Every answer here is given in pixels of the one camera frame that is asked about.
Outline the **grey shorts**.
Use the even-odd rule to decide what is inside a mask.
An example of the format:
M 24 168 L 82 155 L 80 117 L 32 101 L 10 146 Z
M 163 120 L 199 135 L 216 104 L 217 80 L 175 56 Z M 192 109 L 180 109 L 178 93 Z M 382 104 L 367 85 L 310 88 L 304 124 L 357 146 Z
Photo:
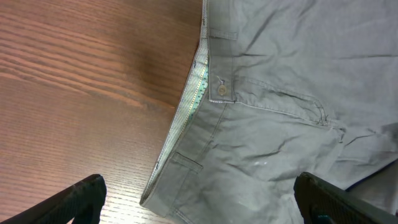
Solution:
M 204 1 L 140 204 L 175 223 L 302 223 L 302 172 L 397 214 L 397 1 Z

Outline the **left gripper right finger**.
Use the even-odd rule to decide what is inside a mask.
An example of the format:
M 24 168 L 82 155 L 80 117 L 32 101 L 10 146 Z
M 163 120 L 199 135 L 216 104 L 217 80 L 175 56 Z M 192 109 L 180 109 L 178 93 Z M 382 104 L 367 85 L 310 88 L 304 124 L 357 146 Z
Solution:
M 294 196 L 305 224 L 397 224 L 397 216 L 309 172 L 296 178 Z

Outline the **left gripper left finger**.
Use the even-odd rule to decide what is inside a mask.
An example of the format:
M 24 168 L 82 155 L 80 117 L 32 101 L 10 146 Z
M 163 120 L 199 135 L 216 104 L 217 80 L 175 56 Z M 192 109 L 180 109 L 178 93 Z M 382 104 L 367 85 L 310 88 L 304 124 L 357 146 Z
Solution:
M 93 174 L 1 224 L 98 224 L 106 193 L 103 177 Z

